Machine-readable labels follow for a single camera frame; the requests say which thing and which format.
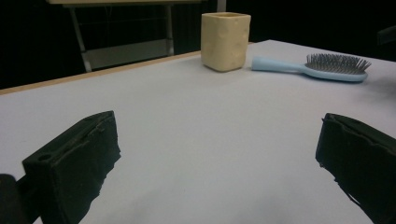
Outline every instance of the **table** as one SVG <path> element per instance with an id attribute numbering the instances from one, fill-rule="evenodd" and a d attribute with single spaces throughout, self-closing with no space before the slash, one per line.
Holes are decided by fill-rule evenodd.
<path id="1" fill-rule="evenodd" d="M 174 55 L 172 5 L 196 4 L 203 0 L 47 0 L 52 5 L 68 8 L 73 22 L 76 38 L 85 71 L 103 69 L 117 64 L 148 60 Z M 114 46 L 100 49 L 86 49 L 79 29 L 76 9 L 79 7 L 124 7 L 130 5 L 161 5 L 166 18 L 166 38 Z"/>
<path id="2" fill-rule="evenodd" d="M 81 223 L 372 223 L 315 152 L 329 112 L 396 136 L 396 63 L 365 58 L 355 84 L 250 70 L 256 55 L 304 63 L 317 52 L 329 51 L 268 40 L 228 73 L 192 53 L 0 91 L 0 171 L 21 178 L 24 158 L 113 110 L 121 158 Z"/>

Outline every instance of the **hairbrush head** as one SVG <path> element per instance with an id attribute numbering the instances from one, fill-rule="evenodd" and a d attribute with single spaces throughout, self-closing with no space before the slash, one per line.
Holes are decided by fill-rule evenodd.
<path id="1" fill-rule="evenodd" d="M 364 71 L 371 65 L 358 57 L 327 53 L 307 55 L 306 61 L 305 66 L 315 70 L 350 75 L 364 74 Z"/>

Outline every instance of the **table edge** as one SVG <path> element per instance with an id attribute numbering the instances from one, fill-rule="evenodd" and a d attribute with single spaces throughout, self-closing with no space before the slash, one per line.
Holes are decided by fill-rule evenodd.
<path id="1" fill-rule="evenodd" d="M 196 56 L 199 54 L 201 54 L 201 51 L 194 51 L 194 52 L 164 57 L 164 58 L 160 58 L 160 59 L 145 61 L 142 63 L 131 63 L 131 64 L 108 68 L 108 69 L 103 69 L 103 70 L 99 70 L 99 71 L 95 71 L 95 72 L 84 73 L 84 74 L 74 75 L 74 76 L 70 76 L 70 77 L 55 78 L 52 80 L 47 80 L 47 81 L 17 86 L 17 87 L 11 87 L 11 88 L 0 90 L 0 95 L 10 94 L 13 92 L 18 92 L 18 91 L 28 91 L 28 90 L 32 90 L 32 89 L 36 89 L 36 88 L 47 87 L 47 86 L 61 84 L 61 83 L 65 83 L 65 82 L 81 80 L 81 79 L 89 78 L 89 77 L 99 77 L 99 76 L 109 75 L 109 74 L 120 72 L 120 71 L 125 71 L 125 70 L 129 70 L 129 69 L 143 67 L 143 66 L 149 66 L 149 65 L 152 65 L 155 63 L 169 62 L 172 60 L 187 58 L 187 57 Z"/>

